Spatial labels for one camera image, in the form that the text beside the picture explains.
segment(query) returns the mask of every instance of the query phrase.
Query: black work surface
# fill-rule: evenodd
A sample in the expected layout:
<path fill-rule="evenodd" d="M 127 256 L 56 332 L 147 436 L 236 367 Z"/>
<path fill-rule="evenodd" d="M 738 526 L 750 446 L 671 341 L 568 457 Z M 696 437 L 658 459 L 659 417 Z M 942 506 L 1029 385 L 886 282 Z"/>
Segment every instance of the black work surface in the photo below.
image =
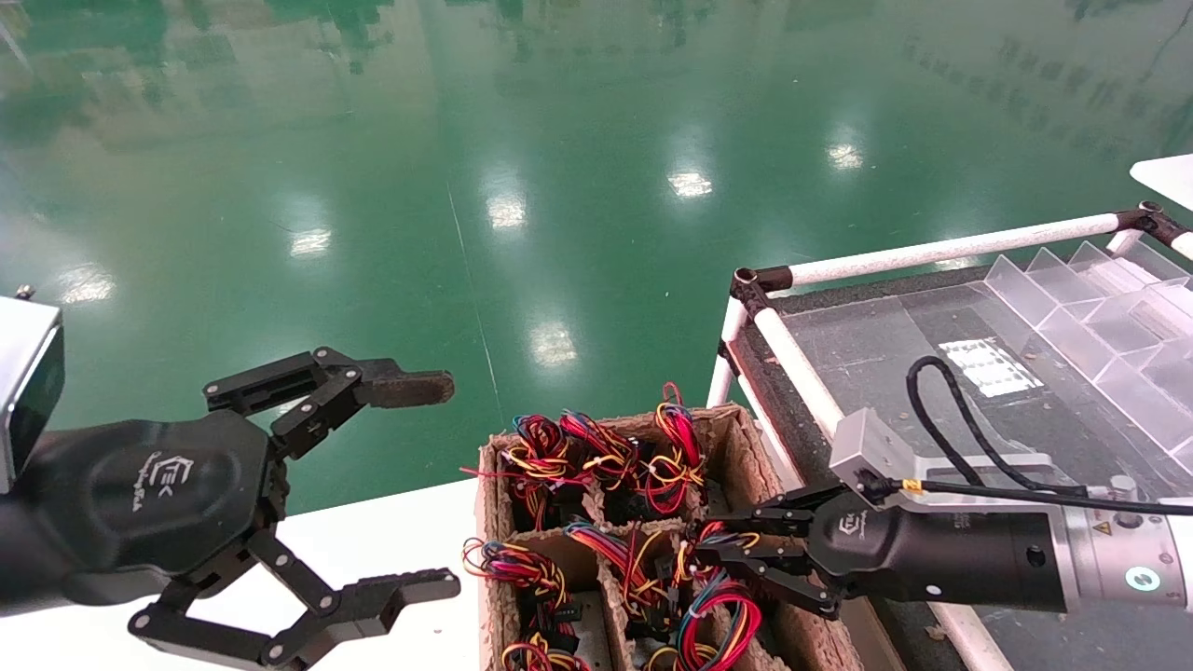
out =
<path fill-rule="evenodd" d="M 981 281 L 988 267 L 971 267 L 898 278 L 855 287 L 827 289 L 806 295 L 772 298 L 771 303 L 780 315 L 793 315 L 809 310 L 845 306 L 861 301 L 872 301 L 886 296 L 898 297 L 907 303 L 916 326 L 931 343 L 952 341 L 964 338 L 983 338 L 989 333 L 981 332 L 981 320 L 966 309 L 973 291 L 968 283 Z M 947 298 L 940 309 L 916 312 L 916 296 L 926 290 L 941 289 L 938 296 Z M 779 433 L 787 453 L 801 473 L 810 480 L 809 484 L 833 481 L 835 478 L 828 470 L 829 445 L 816 427 L 811 414 L 796 395 L 791 381 L 774 362 L 773 352 L 762 339 L 758 328 L 748 324 L 731 345 L 735 363 L 750 381 L 758 395 L 758 408 L 767 414 Z M 1111 475 L 1127 473 L 1141 481 L 1141 488 L 1150 497 L 1173 495 L 1187 487 L 1182 473 L 1166 470 L 1143 457 L 1131 458 L 1130 447 L 1139 436 L 1130 433 L 1123 426 L 1131 426 L 1117 411 L 1107 412 L 1105 402 L 1074 394 L 1071 370 L 1065 370 L 1063 359 L 1053 361 L 1044 349 L 1047 345 L 1030 333 L 1014 347 L 1016 352 L 1040 352 L 1028 355 L 1028 364 L 1045 387 L 1033 390 L 1014 408 L 999 408 L 993 404 L 983 404 L 982 395 L 972 386 L 966 388 L 966 396 L 977 406 L 994 426 L 1002 430 L 1013 423 L 1019 433 L 1016 438 L 1027 442 L 1021 436 L 1026 432 L 1033 448 L 1047 453 L 1055 463 L 1073 479 L 1084 484 L 1105 484 Z M 908 353 L 907 362 L 898 362 L 902 370 L 917 358 L 919 353 Z M 1047 365 L 1039 365 L 1043 359 Z M 891 381 L 902 387 L 903 375 L 898 374 Z M 925 389 L 926 402 L 933 406 L 929 387 L 942 387 L 939 377 L 925 376 L 921 387 Z M 842 411 L 848 414 L 854 410 L 837 399 Z M 898 402 L 894 396 L 882 399 L 885 405 Z M 910 406 L 902 399 L 905 411 Z M 948 406 L 940 407 L 941 414 L 956 413 Z M 966 450 L 965 444 L 972 443 L 964 432 L 958 432 L 958 424 L 942 424 L 942 431 L 956 437 L 958 448 L 966 454 L 978 454 L 976 447 Z M 935 624 L 935 618 L 927 604 L 901 604 L 874 599 L 874 610 L 891 636 L 895 647 L 903 658 L 909 671 L 956 671 L 964 669 L 957 651 L 947 641 L 932 640 L 925 627 Z M 1010 609 L 977 608 L 1003 654 L 1016 671 L 1052 671 L 1058 669 L 1115 670 L 1115 671 L 1167 671 L 1193 667 L 1193 620 L 1175 609 L 1142 608 L 1120 603 L 1082 604 L 1080 612 L 1059 616 L 1051 612 L 1030 612 Z"/>

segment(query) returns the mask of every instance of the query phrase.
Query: white pipe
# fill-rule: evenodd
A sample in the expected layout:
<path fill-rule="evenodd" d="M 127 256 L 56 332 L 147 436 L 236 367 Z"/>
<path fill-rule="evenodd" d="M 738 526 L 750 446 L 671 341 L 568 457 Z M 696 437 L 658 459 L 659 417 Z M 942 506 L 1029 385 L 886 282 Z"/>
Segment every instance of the white pipe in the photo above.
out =
<path fill-rule="evenodd" d="M 746 307 L 737 298 L 730 296 L 729 304 L 725 306 L 725 321 L 721 326 L 721 341 L 727 346 L 737 339 L 737 333 L 746 324 Z M 729 384 L 734 380 L 734 374 L 729 362 L 717 355 L 717 363 L 712 367 L 712 383 L 709 386 L 709 400 L 704 407 L 717 407 L 723 405 L 729 398 Z"/>
<path fill-rule="evenodd" d="M 789 267 L 791 269 L 792 287 L 799 287 L 802 284 L 815 284 L 817 282 L 945 261 L 958 257 L 989 254 L 1019 247 L 1046 245 L 1058 240 L 1113 233 L 1118 227 L 1119 221 L 1117 215 L 1102 214 L 1028 226 L 1026 228 L 971 235 L 956 240 L 941 240 L 939 242 L 901 247 L 898 250 L 871 252 L 855 257 L 811 261 Z"/>
<path fill-rule="evenodd" d="M 737 332 L 746 324 L 746 306 L 737 298 L 729 296 L 729 306 L 725 307 L 725 322 L 721 327 L 721 339 L 728 345 L 737 339 Z"/>
<path fill-rule="evenodd" d="M 704 407 L 717 407 L 729 399 L 729 383 L 734 380 L 734 371 L 729 367 L 725 357 L 717 355 L 717 363 L 712 367 L 712 386 L 709 387 L 709 400 Z"/>
<path fill-rule="evenodd" d="M 826 439 L 832 442 L 836 435 L 836 425 L 843 415 L 841 407 L 836 405 L 824 382 L 816 374 L 816 369 L 796 344 L 774 308 L 766 308 L 754 315 L 754 324 L 771 345 L 774 358 L 791 378 L 796 393 L 808 406 L 816 425 Z M 756 407 L 754 399 L 750 399 L 750 404 Z M 766 415 L 759 412 L 759 417 Z M 972 608 L 947 603 L 929 605 L 970 671 L 1014 671 Z"/>
<path fill-rule="evenodd" d="M 1112 257 L 1125 254 L 1127 250 L 1139 241 L 1139 238 L 1143 238 L 1143 232 L 1137 228 L 1119 230 L 1113 238 L 1111 238 L 1111 241 L 1106 244 L 1106 251 L 1109 252 Z"/>
<path fill-rule="evenodd" d="M 970 671 L 1015 671 L 971 607 L 953 603 L 928 607 Z"/>
<path fill-rule="evenodd" d="M 1186 259 L 1193 259 L 1193 230 L 1181 233 L 1173 240 L 1173 250 Z"/>
<path fill-rule="evenodd" d="M 784 373 L 791 378 L 799 399 L 808 406 L 808 411 L 816 419 L 821 433 L 827 441 L 832 441 L 836 435 L 836 424 L 845 417 L 841 407 L 833 400 L 833 394 L 824 387 L 816 369 L 812 368 L 803 350 L 791 337 L 787 326 L 783 324 L 779 313 L 774 308 L 766 308 L 754 315 L 754 324 L 762 332 L 762 338 L 771 345 L 774 358 L 779 361 Z"/>

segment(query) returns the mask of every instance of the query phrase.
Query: cardboard box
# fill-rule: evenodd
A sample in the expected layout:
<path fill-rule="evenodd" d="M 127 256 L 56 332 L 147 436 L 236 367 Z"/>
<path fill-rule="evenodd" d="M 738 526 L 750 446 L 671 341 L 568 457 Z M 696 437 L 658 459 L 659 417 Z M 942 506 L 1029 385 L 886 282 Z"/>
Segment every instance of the cardboard box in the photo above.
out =
<path fill-rule="evenodd" d="M 718 482 L 729 510 L 742 510 L 758 501 L 783 492 L 779 476 L 762 445 L 749 413 L 736 405 L 712 410 L 694 410 L 697 436 L 700 449 L 707 456 L 707 478 Z M 600 420 L 626 437 L 645 438 L 665 443 L 662 432 L 655 426 L 654 414 L 639 414 L 618 419 Z M 502 433 L 492 436 L 481 448 L 481 472 L 500 470 L 499 455 L 517 444 L 518 436 Z M 555 561 L 568 580 L 573 593 L 599 590 L 601 595 L 605 635 L 608 642 L 613 671 L 635 669 L 635 641 L 623 635 L 628 623 L 623 608 L 620 583 L 608 564 L 594 556 L 586 547 L 563 535 L 561 529 L 518 533 L 513 522 L 513 499 L 509 495 L 511 480 L 482 478 L 477 493 L 477 535 L 484 540 L 500 540 L 528 547 Z M 678 543 L 688 522 L 703 519 L 707 507 L 700 505 L 694 492 L 688 493 L 685 505 L 675 519 L 642 524 L 637 533 L 645 535 L 656 530 L 668 533 L 672 543 Z M 604 509 L 604 492 L 593 484 L 583 497 L 582 505 L 593 523 L 614 535 L 625 537 L 631 531 L 628 525 L 613 527 Z M 729 615 L 717 609 L 709 632 L 719 640 L 728 628 Z M 514 642 L 520 633 L 514 589 L 505 583 L 486 580 L 481 589 L 481 669 L 501 671 L 501 651 Z M 828 622 L 787 604 L 779 604 L 766 617 L 771 654 L 758 638 L 735 666 L 738 671 L 861 671 L 861 661 L 849 641 L 849 634 L 840 622 Z"/>

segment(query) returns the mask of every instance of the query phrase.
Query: white table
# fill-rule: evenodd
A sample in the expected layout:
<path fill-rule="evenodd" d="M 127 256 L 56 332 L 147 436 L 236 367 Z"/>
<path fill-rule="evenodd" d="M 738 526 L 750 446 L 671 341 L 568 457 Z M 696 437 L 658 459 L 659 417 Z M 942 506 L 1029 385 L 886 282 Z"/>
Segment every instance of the white table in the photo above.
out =
<path fill-rule="evenodd" d="M 476 480 L 429 487 L 319 512 L 278 527 L 278 537 L 329 585 L 360 578 L 449 567 L 458 597 L 412 605 L 388 636 L 339 646 L 316 669 L 476 669 L 480 655 L 477 580 L 460 570 L 459 549 L 476 535 Z M 152 599 L 106 608 L 68 607 L 0 620 L 5 669 L 214 671 L 162 654 L 134 639 L 129 617 Z M 190 615 L 274 634 L 303 607 L 260 566 Z"/>
<path fill-rule="evenodd" d="M 1182 208 L 1193 210 L 1193 154 L 1139 161 L 1131 166 L 1131 177 Z"/>

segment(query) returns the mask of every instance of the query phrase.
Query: black cable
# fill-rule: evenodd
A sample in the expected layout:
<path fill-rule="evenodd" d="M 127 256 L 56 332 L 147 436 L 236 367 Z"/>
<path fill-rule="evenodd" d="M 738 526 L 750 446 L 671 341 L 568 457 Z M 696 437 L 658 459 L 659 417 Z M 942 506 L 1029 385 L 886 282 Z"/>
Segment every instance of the black cable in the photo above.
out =
<path fill-rule="evenodd" d="M 919 488 L 925 492 L 939 492 L 944 494 L 968 494 L 973 497 L 988 497 L 991 499 L 1046 503 L 1074 507 L 1088 507 L 1093 510 L 1107 510 L 1112 512 L 1137 512 L 1139 515 L 1193 515 L 1193 505 L 1112 501 L 1105 499 L 1092 499 L 1089 497 L 1075 497 L 1070 494 L 1053 494 L 1051 492 L 1028 492 L 1021 490 L 1003 490 L 1000 487 L 975 487 L 973 485 L 956 485 L 953 482 L 937 482 L 934 480 L 891 479 L 886 481 L 886 485 L 897 490 L 908 490 L 914 492 L 916 487 L 915 485 L 910 487 L 905 486 L 911 482 L 919 482 Z"/>
<path fill-rule="evenodd" d="M 923 429 L 932 436 L 932 439 L 937 442 L 937 447 L 940 451 L 945 453 L 948 457 L 950 463 L 957 468 L 958 472 L 965 478 L 965 481 L 971 486 L 982 487 L 985 484 L 982 482 L 982 478 L 977 474 L 977 470 L 965 461 L 965 457 L 957 451 L 945 435 L 937 429 L 932 418 L 928 417 L 928 411 L 923 407 L 923 400 L 920 398 L 920 371 L 927 367 L 933 367 L 940 370 L 940 374 L 945 378 L 945 383 L 948 384 L 948 393 L 953 396 L 953 402 L 957 404 L 957 410 L 960 411 L 962 418 L 965 419 L 965 426 L 969 427 L 970 433 L 977 442 L 985 456 L 990 457 L 994 466 L 999 468 L 1007 478 L 1014 480 L 1016 485 L 1025 490 L 1031 490 L 1033 492 L 1056 492 L 1057 494 L 1067 494 L 1070 497 L 1088 497 L 1089 493 L 1083 485 L 1049 485 L 1046 482 L 1037 482 L 1036 480 L 1028 479 L 1022 473 L 1015 470 L 1013 466 L 1007 463 L 1002 455 L 994 449 L 994 445 L 987 441 L 985 435 L 982 433 L 982 427 L 977 425 L 977 420 L 973 419 L 973 413 L 970 412 L 969 404 L 965 402 L 965 396 L 962 394 L 960 386 L 957 384 L 957 377 L 953 375 L 952 369 L 948 364 L 941 361 L 939 357 L 927 356 L 921 357 L 919 361 L 911 364 L 911 368 L 907 371 L 907 396 L 911 402 L 911 410 L 915 411 L 915 417 L 920 420 Z"/>

